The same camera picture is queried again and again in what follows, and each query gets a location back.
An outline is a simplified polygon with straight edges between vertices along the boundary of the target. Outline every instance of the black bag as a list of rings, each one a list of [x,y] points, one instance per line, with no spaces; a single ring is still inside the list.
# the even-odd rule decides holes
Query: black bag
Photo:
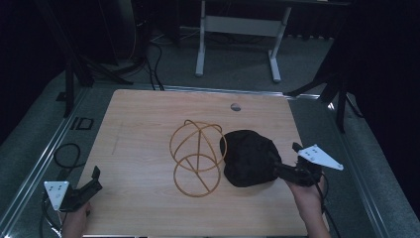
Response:
[[[251,130],[230,132],[225,138],[228,151],[224,174],[232,185],[246,187],[277,179],[274,164],[281,163],[281,157],[272,140]],[[223,155],[226,150],[223,138],[220,150]]]

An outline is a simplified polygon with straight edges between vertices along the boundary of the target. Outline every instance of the gray carpet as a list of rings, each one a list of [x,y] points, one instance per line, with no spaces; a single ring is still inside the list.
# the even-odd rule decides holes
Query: gray carpet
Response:
[[[239,37],[247,41],[250,37]],[[272,39],[262,39],[255,44],[220,44],[223,37],[211,36],[207,40],[204,75],[195,77],[198,39],[186,38],[178,47],[165,38],[155,40],[162,49],[157,74],[166,90],[185,87],[195,90],[240,90],[258,93],[285,92],[296,89],[312,80],[332,41],[285,39],[280,47],[278,62],[282,82],[274,83],[267,60],[266,50]],[[158,48],[150,47],[152,64],[158,60]],[[49,163],[43,154],[52,138],[59,142],[77,143],[81,147],[81,159],[87,159],[100,122],[112,93],[117,88],[152,89],[146,69],[125,78],[135,82],[133,86],[118,85],[108,79],[97,79],[93,88],[77,88],[79,98],[74,114],[62,119],[64,104],[55,97],[63,91],[63,74],[54,79],[43,95],[34,103],[18,128],[0,148],[0,178],[2,195],[0,212],[3,214],[1,228],[12,227],[12,237],[35,236],[39,232],[41,217],[42,184],[28,189],[21,184],[38,160]],[[319,94],[323,85],[312,89],[309,94]],[[401,189],[387,165],[374,136],[364,119],[352,111],[346,112],[346,134],[341,134],[335,123],[335,111],[310,97],[290,99],[290,106],[296,120],[303,145],[317,144],[345,166],[337,172],[326,169],[330,181],[327,207],[329,208],[342,237],[418,237],[420,225],[408,205]],[[70,130],[75,119],[93,118],[92,130]],[[62,129],[61,135],[54,132]],[[64,161],[74,159],[74,151],[63,153]],[[59,168],[51,163],[38,182],[54,179]],[[81,169],[76,170],[70,182],[77,184]],[[24,204],[12,206],[22,214],[10,215],[8,207],[15,197],[24,197],[19,190],[29,190],[32,197]],[[338,237],[330,221],[333,237]],[[45,237],[54,234],[44,226]]]

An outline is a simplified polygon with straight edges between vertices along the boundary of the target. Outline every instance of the wooden table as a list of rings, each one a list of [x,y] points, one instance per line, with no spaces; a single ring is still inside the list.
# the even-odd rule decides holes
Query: wooden table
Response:
[[[232,110],[233,103],[241,110]],[[94,166],[101,170],[99,180],[104,188],[91,199],[94,208],[88,236],[306,235],[293,196],[282,179],[234,187],[223,175],[222,162],[221,180],[212,193],[203,197],[183,194],[174,183],[176,162],[169,142],[187,119],[218,124],[223,134],[254,130],[273,140],[285,164],[293,166],[297,160],[291,146],[300,139],[284,97],[117,90],[79,182],[91,180]],[[221,157],[221,136],[213,132],[206,133]],[[191,153],[197,151],[196,141],[183,147]],[[211,183],[217,174],[214,169],[203,177]],[[194,173],[178,169],[176,177],[186,190],[197,188]]]

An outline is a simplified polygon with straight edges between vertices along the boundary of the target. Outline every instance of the person's left hand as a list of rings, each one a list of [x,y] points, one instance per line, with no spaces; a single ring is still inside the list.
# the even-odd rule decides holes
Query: person's left hand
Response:
[[[92,206],[86,202],[82,207],[74,212],[61,213],[59,215],[62,227],[62,238],[80,238],[86,228],[87,214],[90,213]]]

